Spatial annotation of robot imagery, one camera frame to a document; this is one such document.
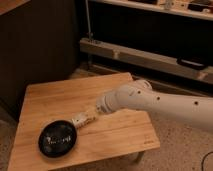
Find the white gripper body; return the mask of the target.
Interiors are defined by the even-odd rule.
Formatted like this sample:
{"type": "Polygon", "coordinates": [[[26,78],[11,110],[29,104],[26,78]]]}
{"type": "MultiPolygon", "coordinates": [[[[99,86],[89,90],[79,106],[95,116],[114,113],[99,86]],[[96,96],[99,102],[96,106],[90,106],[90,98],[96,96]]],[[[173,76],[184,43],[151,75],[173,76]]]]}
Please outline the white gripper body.
{"type": "Polygon", "coordinates": [[[105,95],[97,99],[96,110],[101,114],[109,114],[111,112],[110,108],[107,106],[105,95]]]}

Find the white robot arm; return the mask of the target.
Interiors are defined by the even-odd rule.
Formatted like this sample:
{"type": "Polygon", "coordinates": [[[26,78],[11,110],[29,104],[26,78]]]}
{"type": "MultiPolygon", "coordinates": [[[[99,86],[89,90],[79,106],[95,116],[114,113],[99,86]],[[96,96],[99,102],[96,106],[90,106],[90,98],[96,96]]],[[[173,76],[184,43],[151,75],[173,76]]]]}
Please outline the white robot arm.
{"type": "Polygon", "coordinates": [[[120,109],[156,112],[213,133],[213,97],[157,92],[146,80],[132,81],[107,91],[97,99],[96,109],[103,114],[120,109]]]}

